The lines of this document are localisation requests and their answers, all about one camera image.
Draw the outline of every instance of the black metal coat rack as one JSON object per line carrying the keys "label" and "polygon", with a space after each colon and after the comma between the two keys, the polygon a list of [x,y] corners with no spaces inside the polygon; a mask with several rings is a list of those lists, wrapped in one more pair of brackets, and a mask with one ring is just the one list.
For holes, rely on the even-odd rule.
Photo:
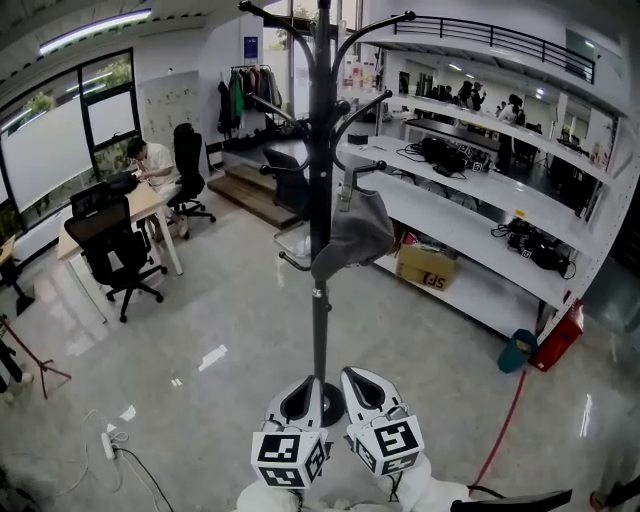
{"label": "black metal coat rack", "polygon": [[[338,74],[342,59],[347,50],[362,36],[379,28],[393,25],[400,21],[412,21],[415,14],[407,11],[400,16],[393,16],[387,20],[373,23],[356,33],[352,34],[340,47],[335,59],[331,62],[331,23],[329,21],[329,9],[331,0],[318,0],[318,22],[315,30],[315,55],[311,52],[309,45],[298,30],[286,21],[273,16],[272,14],[253,5],[250,1],[240,2],[239,9],[249,12],[270,22],[270,26],[275,26],[286,30],[295,41],[300,44],[302,51],[309,65],[309,76],[311,79],[311,93],[309,98],[310,106],[310,129],[303,128],[293,116],[283,112],[271,103],[252,96],[253,100],[263,105],[274,114],[279,115],[289,122],[298,132],[301,133],[303,141],[307,147],[307,160],[297,169],[280,169],[264,166],[261,169],[263,174],[282,174],[303,172],[309,167],[309,188],[310,188],[310,228],[311,228],[311,261],[329,243],[331,236],[331,199],[332,199],[332,179],[333,164],[345,169],[345,166],[337,157],[337,146],[340,137],[345,133],[351,123],[363,115],[366,111],[379,105],[386,98],[391,96],[390,92],[385,92],[374,101],[362,109],[349,116],[336,130],[335,125],[338,120],[347,115],[351,109],[348,102],[337,101],[338,96]],[[354,172],[368,172],[386,168],[384,162],[377,162],[372,165],[359,167]],[[289,263],[294,263],[286,254],[280,255]],[[299,270],[308,270],[299,265],[294,265]],[[337,423],[344,413],[344,400],[340,390],[325,382],[326,361],[327,361],[327,329],[329,324],[329,296],[326,281],[315,281],[312,292],[313,303],[313,357],[314,374],[323,385],[325,400],[323,424],[330,426]]]}

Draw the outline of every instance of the office chair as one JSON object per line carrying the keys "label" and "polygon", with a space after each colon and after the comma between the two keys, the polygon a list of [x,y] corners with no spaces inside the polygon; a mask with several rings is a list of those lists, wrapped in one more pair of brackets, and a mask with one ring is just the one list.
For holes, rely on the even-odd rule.
{"label": "office chair", "polygon": [[[95,280],[112,288],[107,293],[107,299],[114,302],[116,293],[126,291],[120,310],[121,322],[127,321],[125,313],[133,290],[142,290],[155,296],[156,302],[164,300],[159,292],[142,282],[158,271],[166,274],[167,268],[157,265],[140,273],[151,246],[145,242],[140,231],[134,232],[131,228],[126,197],[112,198],[94,211],[70,218],[64,223],[64,228],[82,248]],[[111,252],[118,257],[122,268],[112,267],[109,260]]]}
{"label": "office chair", "polygon": [[[300,164],[290,155],[274,149],[263,150],[264,156],[270,167],[279,169],[297,169]],[[273,174],[276,180],[276,191],[273,197],[274,204],[285,210],[295,213],[302,220],[309,220],[309,182],[304,173],[276,172]]]}
{"label": "office chair", "polygon": [[216,218],[204,211],[204,205],[196,200],[204,188],[204,178],[198,169],[200,151],[202,150],[202,135],[196,133],[189,123],[183,123],[173,131],[173,145],[176,153],[176,167],[180,173],[179,183],[182,189],[167,204],[177,214],[185,217],[209,217],[211,222]]}

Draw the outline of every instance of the black railing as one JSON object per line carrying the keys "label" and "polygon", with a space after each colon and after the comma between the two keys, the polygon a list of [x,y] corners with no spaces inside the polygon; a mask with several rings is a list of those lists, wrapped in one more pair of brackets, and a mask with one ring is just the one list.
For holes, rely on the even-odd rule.
{"label": "black railing", "polygon": [[524,53],[547,64],[561,67],[590,84],[593,84],[595,77],[596,63],[579,53],[539,37],[486,23],[434,16],[416,16],[415,21],[396,23],[394,33],[427,34],[440,38],[466,39]]}

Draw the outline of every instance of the red hose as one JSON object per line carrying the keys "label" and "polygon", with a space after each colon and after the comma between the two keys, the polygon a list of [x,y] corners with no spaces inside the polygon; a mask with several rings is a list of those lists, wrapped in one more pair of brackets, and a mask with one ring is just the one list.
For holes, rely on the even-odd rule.
{"label": "red hose", "polygon": [[502,438],[504,437],[504,434],[507,432],[507,428],[509,428],[509,423],[511,423],[511,417],[513,416],[513,412],[516,410],[516,405],[518,404],[520,393],[522,392],[522,386],[524,385],[524,378],[526,377],[526,375],[527,375],[527,371],[522,370],[522,375],[520,376],[520,382],[518,382],[518,389],[516,390],[516,396],[513,397],[513,402],[511,403],[509,414],[507,414],[507,418],[504,420],[504,424],[502,425],[502,429],[500,430],[498,439],[496,439],[496,442],[493,445],[493,448],[491,449],[491,453],[489,454],[489,457],[487,457],[487,460],[485,461],[484,465],[482,466],[482,469],[480,470],[480,474],[478,475],[478,478],[476,478],[476,481],[473,482],[472,485],[478,485],[480,480],[482,480],[485,473],[489,469],[489,466],[491,466],[491,463],[493,462],[493,459],[496,456],[498,448],[500,448],[500,444],[502,443]]}

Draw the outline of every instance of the glossy floor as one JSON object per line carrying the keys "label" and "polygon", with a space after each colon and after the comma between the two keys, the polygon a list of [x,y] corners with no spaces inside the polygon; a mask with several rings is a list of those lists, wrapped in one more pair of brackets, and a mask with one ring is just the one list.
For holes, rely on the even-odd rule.
{"label": "glossy floor", "polygon": [[[121,444],[154,473],[176,511],[233,510],[255,480],[252,432],[269,400],[313,368],[312,282],[277,259],[274,229],[211,193],[203,197],[218,222],[192,221],[191,239],[177,243],[184,275],[157,276],[165,302],[134,297],[126,325],[93,316],[53,251],[24,272],[37,301],[12,325],[37,354],[73,375],[68,382],[46,376],[48,401],[33,385],[12,406],[0,404],[1,461],[39,499],[82,472],[81,422],[94,409],[129,434]],[[3,290],[2,311],[11,314],[14,300]],[[471,483],[518,382],[496,366],[504,340],[376,268],[341,271],[331,301],[328,379],[337,383],[342,367],[357,365],[392,380],[420,419],[434,475]],[[574,488],[566,510],[586,509],[612,454],[629,452],[617,434],[640,389],[634,354],[617,352],[624,363],[617,365],[610,343],[590,323],[560,365],[528,372],[485,485],[507,495]],[[24,354],[19,361],[34,371]],[[332,459],[311,494],[384,503],[342,440],[345,421],[331,429]],[[86,423],[90,475],[72,493],[44,500],[42,510],[153,510],[122,461],[122,489],[103,488],[115,486],[117,475],[101,428],[96,417]]]}

